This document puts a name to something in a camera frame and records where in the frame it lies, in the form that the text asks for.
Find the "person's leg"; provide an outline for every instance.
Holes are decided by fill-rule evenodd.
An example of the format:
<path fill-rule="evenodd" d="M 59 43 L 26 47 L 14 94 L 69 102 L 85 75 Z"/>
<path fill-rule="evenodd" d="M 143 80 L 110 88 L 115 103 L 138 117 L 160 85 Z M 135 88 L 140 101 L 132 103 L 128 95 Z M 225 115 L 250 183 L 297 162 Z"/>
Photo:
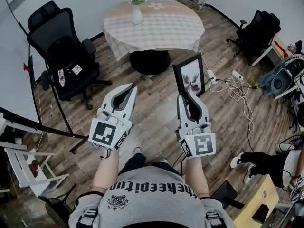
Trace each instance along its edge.
<path fill-rule="evenodd" d="M 231 160 L 231 168 L 237 167 L 241 163 L 253 163 L 255 165 L 267 164 L 270 155 L 263 152 L 253 152 L 253 153 L 240 153 L 237 157 Z"/>
<path fill-rule="evenodd" d="M 248 183 L 251 177 L 255 175 L 266 175 L 269 174 L 272 182 L 277 187 L 283 187 L 283 181 L 282 181 L 282 174 L 283 174 L 283 168 L 284 163 L 286 161 L 288 154 L 281 154 L 281 155 L 269 155 L 266 157 L 266 160 L 263 160 L 261 164 L 258 164 L 257 166 L 250 166 L 248 168 L 248 172 L 244 178 L 244 182 Z"/>
<path fill-rule="evenodd" d="M 128 160 L 118 175 L 144 167 L 145 163 L 146 157 L 140 151 L 138 151 L 138 153 L 135 153 L 135 155 Z"/>
<path fill-rule="evenodd" d="M 177 170 L 175 170 L 173 167 L 171 167 L 171 166 L 170 166 L 169 164 L 167 164 L 167 163 L 164 163 L 164 162 L 154 162 L 154 163 L 152 164 L 152 166 L 155 166 L 155 167 L 164 169 L 164 170 L 166 170 L 166 171 L 171 171 L 171 172 L 173 172 L 174 174 L 177 174 L 177 175 L 181 176 L 180 173 L 179 173 Z"/>
<path fill-rule="evenodd" d="M 263 152 L 244 153 L 241 155 L 242 163 L 253 163 L 258 166 L 268 166 L 271 164 L 273 156 Z"/>

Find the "black office chair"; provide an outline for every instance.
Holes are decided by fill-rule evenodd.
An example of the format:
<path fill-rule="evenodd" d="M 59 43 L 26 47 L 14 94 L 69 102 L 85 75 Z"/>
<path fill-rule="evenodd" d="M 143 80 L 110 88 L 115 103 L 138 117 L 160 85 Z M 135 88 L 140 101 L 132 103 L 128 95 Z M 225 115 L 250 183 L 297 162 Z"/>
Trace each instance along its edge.
<path fill-rule="evenodd" d="M 250 58 L 254 55 L 260 56 L 263 49 L 269 48 L 273 37 L 281 30 L 280 20 L 273 13 L 256 11 L 253 20 L 245 28 L 242 27 L 247 22 L 244 20 L 240 22 L 240 29 L 237 30 L 239 39 L 236 41 L 227 39 L 226 41 L 232 41 L 240 47 L 240 50 L 233 55 L 234 58 L 244 51 L 249 61 L 248 65 L 251 65 Z"/>
<path fill-rule="evenodd" d="M 47 71 L 41 75 L 43 90 L 49 85 L 56 87 L 58 97 L 62 101 L 70 99 L 79 93 L 83 94 L 88 109 L 93 106 L 88 103 L 86 88 L 91 84 L 107 84 L 111 81 L 97 80 L 99 64 L 94 62 L 94 44 L 85 39 L 79 41 L 70 8 L 60 9 L 54 1 L 50 1 L 36 10 L 28 19 L 30 30 L 27 40 L 45 59 L 49 71 L 53 73 L 53 81 Z M 73 68 L 79 65 L 81 71 L 76 74 Z M 59 83 L 58 70 L 64 70 L 65 86 Z"/>
<path fill-rule="evenodd" d="M 67 205 L 67 198 L 75 188 L 76 184 L 73 185 L 71 190 L 63 195 L 56 198 L 46 198 L 39 196 L 39 198 L 46 203 L 46 210 L 51 219 L 62 228 L 69 228 L 68 219 L 72 213 L 72 209 Z"/>

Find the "round table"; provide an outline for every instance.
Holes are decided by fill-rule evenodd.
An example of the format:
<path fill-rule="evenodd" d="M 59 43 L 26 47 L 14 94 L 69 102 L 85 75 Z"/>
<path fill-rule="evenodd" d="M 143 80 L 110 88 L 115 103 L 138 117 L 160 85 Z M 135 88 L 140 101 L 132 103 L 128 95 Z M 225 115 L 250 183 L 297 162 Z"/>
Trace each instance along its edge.
<path fill-rule="evenodd" d="M 190 8 L 172 0 L 147 0 L 141 6 L 142 23 L 131 22 L 132 6 L 121 3 L 104 19 L 104 34 L 119 61 L 131 53 L 135 70 L 154 75 L 170 64 L 168 50 L 197 51 L 205 32 L 200 17 Z"/>

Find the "picture frame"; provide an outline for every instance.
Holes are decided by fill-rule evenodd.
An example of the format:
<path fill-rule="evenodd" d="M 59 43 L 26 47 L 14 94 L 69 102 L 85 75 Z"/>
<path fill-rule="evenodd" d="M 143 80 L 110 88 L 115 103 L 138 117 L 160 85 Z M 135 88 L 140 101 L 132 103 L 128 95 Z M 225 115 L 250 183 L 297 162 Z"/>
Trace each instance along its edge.
<path fill-rule="evenodd" d="M 200 52 L 172 66 L 180 94 L 188 91 L 200 97 L 205 93 L 204 70 Z"/>

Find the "white vase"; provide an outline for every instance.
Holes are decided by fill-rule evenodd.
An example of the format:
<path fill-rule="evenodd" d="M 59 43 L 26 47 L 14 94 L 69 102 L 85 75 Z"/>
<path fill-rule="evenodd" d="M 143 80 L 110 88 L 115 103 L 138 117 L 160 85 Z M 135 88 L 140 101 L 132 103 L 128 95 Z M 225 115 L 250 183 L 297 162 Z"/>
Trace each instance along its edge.
<path fill-rule="evenodd" d="M 131 22 L 135 25 L 140 24 L 143 21 L 143 15 L 140 9 L 140 5 L 133 5 L 133 11 L 131 14 Z"/>

